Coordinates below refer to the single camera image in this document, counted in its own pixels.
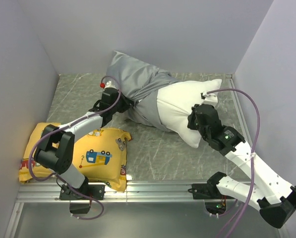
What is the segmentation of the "grey pillowcase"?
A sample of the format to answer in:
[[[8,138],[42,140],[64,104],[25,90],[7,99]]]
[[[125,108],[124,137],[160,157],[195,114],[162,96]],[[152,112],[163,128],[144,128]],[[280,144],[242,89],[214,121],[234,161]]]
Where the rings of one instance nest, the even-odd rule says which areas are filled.
[[[106,75],[114,77],[122,94],[134,103],[125,112],[126,117],[133,122],[170,132],[162,125],[157,107],[158,90],[179,82],[169,71],[113,51]]]

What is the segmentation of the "white pillow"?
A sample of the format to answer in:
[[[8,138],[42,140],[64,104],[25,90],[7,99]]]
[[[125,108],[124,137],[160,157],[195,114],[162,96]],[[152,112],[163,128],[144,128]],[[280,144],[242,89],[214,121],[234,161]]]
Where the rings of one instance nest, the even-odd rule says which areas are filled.
[[[220,89],[222,79],[204,82],[181,81],[158,90],[157,108],[161,125],[176,132],[190,147],[198,148],[201,135],[187,127],[195,104],[202,104],[201,93]]]

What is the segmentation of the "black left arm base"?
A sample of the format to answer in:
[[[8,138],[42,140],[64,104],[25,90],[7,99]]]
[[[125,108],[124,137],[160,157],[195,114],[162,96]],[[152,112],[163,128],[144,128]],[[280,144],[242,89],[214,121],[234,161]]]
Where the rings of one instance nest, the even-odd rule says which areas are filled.
[[[84,184],[81,188],[75,188],[72,191],[68,185],[62,185],[59,194],[60,201],[69,201],[69,211],[73,215],[86,215],[91,208],[93,200],[86,198],[91,197],[98,201],[103,200],[105,186],[100,184],[89,185]]]

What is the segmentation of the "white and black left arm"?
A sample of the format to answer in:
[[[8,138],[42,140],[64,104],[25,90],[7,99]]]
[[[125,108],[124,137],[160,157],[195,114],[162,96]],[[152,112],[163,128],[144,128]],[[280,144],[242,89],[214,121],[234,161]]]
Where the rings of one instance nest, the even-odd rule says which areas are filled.
[[[51,170],[77,199],[89,198],[88,178],[73,165],[74,144],[93,130],[106,126],[115,113],[124,113],[134,102],[120,89],[105,87],[89,111],[61,126],[47,125],[33,146],[29,160]]]

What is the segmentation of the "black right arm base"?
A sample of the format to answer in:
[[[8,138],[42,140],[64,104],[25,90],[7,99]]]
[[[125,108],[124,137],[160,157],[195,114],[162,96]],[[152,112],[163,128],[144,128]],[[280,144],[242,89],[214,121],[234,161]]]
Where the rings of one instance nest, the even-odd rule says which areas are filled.
[[[209,216],[222,217],[238,206],[237,200],[222,195],[216,188],[207,183],[193,183],[187,192],[192,194],[193,200],[204,201],[205,211]]]

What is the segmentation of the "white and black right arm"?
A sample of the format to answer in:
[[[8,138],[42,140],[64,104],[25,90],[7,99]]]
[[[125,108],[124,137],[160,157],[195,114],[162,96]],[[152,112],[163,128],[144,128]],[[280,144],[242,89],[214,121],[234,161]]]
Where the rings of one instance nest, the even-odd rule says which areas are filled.
[[[252,184],[217,172],[206,185],[194,183],[189,192],[195,199],[227,196],[248,203],[269,225],[281,228],[296,211],[296,185],[273,171],[235,128],[222,125],[212,105],[196,104],[191,109],[187,127],[197,130],[211,148],[240,168]]]

